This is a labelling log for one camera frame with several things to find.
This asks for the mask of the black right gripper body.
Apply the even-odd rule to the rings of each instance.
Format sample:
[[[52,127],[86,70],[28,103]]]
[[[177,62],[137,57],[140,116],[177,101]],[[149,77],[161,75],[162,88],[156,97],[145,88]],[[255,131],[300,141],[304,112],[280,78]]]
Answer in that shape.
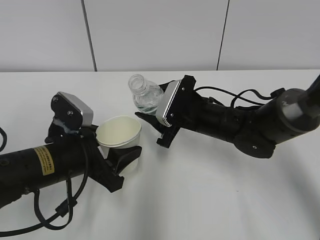
[[[161,132],[156,143],[164,148],[170,147],[180,129],[232,142],[238,132],[236,111],[197,93],[194,76],[185,75],[181,80],[169,110],[171,127]]]

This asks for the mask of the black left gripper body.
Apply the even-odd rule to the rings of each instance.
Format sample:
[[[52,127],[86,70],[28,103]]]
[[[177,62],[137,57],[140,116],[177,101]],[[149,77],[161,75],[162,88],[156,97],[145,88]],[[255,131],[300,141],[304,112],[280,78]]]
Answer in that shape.
[[[71,176],[87,173],[87,176],[113,193],[123,187],[124,178],[117,175],[98,148],[96,130],[91,124],[71,129],[57,118],[52,120],[45,143],[54,150],[64,172]]]

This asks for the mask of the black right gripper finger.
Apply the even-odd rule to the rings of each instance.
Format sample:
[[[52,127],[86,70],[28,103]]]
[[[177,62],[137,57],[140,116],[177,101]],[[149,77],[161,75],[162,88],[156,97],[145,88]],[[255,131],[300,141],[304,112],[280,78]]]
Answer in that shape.
[[[163,93],[172,93],[175,88],[175,81],[171,80],[167,83],[160,84],[159,86],[162,89]]]
[[[155,130],[157,130],[159,133],[164,133],[166,130],[166,127],[162,125],[157,118],[154,115],[145,114],[142,112],[135,112],[134,113],[138,118],[144,120],[148,124],[150,124]]]

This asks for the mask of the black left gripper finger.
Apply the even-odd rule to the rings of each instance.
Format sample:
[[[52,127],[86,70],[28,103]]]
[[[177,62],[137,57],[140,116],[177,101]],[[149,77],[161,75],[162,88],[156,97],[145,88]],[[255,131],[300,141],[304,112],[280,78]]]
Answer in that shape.
[[[111,163],[112,171],[118,176],[129,175],[137,168],[141,153],[141,146],[111,148],[108,153],[108,161]]]

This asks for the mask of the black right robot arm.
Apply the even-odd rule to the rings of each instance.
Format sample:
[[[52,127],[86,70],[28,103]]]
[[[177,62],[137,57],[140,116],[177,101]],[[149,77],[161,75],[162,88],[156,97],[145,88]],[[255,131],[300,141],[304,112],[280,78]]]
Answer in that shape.
[[[158,145],[169,148],[180,129],[190,130],[233,144],[242,153],[258,158],[272,157],[276,145],[316,130],[320,125],[320,81],[308,89],[279,88],[266,103],[225,106],[213,97],[204,97],[195,88],[196,80],[161,84],[163,97],[154,115],[137,112],[161,137]]]

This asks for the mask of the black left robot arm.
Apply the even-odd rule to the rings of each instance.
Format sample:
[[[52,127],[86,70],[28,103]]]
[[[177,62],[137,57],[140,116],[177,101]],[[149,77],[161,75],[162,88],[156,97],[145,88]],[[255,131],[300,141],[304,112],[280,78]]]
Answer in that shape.
[[[88,177],[113,193],[123,187],[121,172],[142,153],[141,146],[110,149],[104,158],[96,140],[96,125],[65,133],[49,127],[45,144],[0,156],[0,206],[22,195],[77,177]]]

